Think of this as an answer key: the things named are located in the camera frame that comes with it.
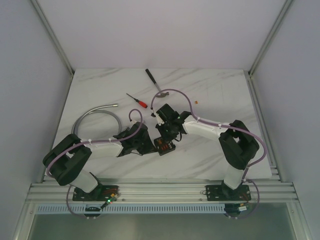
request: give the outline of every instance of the hammer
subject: hammer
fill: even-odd
[[[158,91],[160,92],[161,89],[158,86],[156,80],[154,79],[154,76],[152,76],[151,72],[149,71],[149,69],[145,70],[146,74],[148,74],[149,78],[151,79],[151,81],[154,83],[154,85],[156,86],[156,88],[158,89]],[[157,98],[164,98],[165,96],[169,95],[169,92],[161,92],[159,95],[157,95]]]

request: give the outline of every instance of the screwdriver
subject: screwdriver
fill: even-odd
[[[143,101],[140,101],[140,100],[138,100],[138,99],[136,99],[136,98],[134,98],[133,96],[131,96],[131,95],[129,95],[128,93],[126,93],[129,97],[131,97],[131,98],[133,98],[140,106],[142,106],[143,108],[147,108],[148,107],[148,105],[147,104],[145,104]]]

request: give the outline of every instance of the red screwdriver handle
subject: red screwdriver handle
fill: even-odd
[[[138,103],[139,103],[140,106],[142,106],[145,109],[148,107],[148,105],[145,104],[143,101],[139,101]]]

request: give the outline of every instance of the hammer head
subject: hammer head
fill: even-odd
[[[155,96],[156,98],[164,98],[165,96],[168,96],[169,92],[161,92],[160,94],[158,94],[157,96]]]

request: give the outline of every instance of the metal frame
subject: metal frame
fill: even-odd
[[[61,44],[60,44],[58,38],[56,37],[55,32],[52,30],[40,4],[38,3],[37,0],[30,0],[30,2],[32,4],[34,10],[36,11],[38,17],[40,18],[40,21],[42,22],[46,32],[48,33],[48,36],[49,36],[56,52],[58,53],[61,61],[64,63],[64,65],[65,65],[66,69],[69,71],[69,73],[73,76],[75,71],[72,69],[72,66],[67,58],[67,55],[65,54],[65,51],[61,47]]]
[[[291,6],[293,5],[295,0],[286,0],[285,3],[282,6],[282,9],[277,16],[270,32],[268,33],[266,39],[264,40],[257,56],[255,57],[255,60],[253,61],[252,67],[249,71],[250,77],[255,73],[256,69],[258,68],[259,64],[261,63],[262,59],[266,55],[266,52],[268,51],[270,45],[272,44],[273,40],[275,39],[275,36],[277,35],[282,23],[284,22]]]
[[[63,51],[56,35],[54,34],[50,24],[45,17],[37,0],[30,0],[34,6],[38,16],[40,17],[44,27],[46,28],[49,37],[52,40],[54,47],[56,48],[61,60],[65,64],[66,68],[71,74],[71,78],[74,75],[69,60]],[[273,39],[279,31],[286,15],[289,12],[294,0],[286,0],[275,23],[273,24],[267,38],[265,39],[256,59],[254,60],[249,72],[244,72],[248,88],[250,91],[251,99],[255,108],[258,123],[269,150],[268,158],[271,163],[272,178],[267,180],[257,180],[257,186],[260,191],[261,203],[286,203],[289,216],[291,218],[292,227],[298,240],[311,240],[311,234],[302,212],[301,205],[299,203],[298,196],[295,191],[295,187],[292,182],[283,182],[285,177],[278,172],[278,162],[270,136],[268,134],[264,117],[259,104],[259,98],[253,81],[253,74],[259,66],[264,55],[268,51]],[[51,178],[44,177],[42,183],[34,183],[31,185],[24,207],[21,212],[20,219],[18,221],[16,231],[14,233],[15,240],[26,240],[31,232],[33,220],[35,214],[43,204],[59,204],[65,205],[66,194],[68,188],[65,186],[59,186],[56,181]],[[137,180],[137,179],[102,179],[103,184],[118,185],[120,189],[120,197],[114,206],[135,206],[140,205],[159,205],[165,204],[167,206],[178,206],[181,204],[188,204],[192,206],[210,206],[213,203],[207,201],[206,196],[201,194],[205,190],[205,185],[220,184],[220,181],[209,180]],[[252,202],[256,201],[257,192],[254,186],[249,183]],[[72,202],[72,196],[69,196],[70,203],[74,206],[83,206],[84,203]]]

